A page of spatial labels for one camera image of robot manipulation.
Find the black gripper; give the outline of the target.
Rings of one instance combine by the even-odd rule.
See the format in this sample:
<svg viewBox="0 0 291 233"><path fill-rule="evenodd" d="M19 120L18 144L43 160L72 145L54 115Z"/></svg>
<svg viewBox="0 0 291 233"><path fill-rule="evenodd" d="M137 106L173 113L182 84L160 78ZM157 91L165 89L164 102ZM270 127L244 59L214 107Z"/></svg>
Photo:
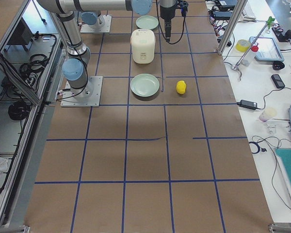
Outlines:
<svg viewBox="0 0 291 233"><path fill-rule="evenodd" d="M176 0L160 0L160 16L164 20L165 40L170 41L172 20L177 8Z"/></svg>

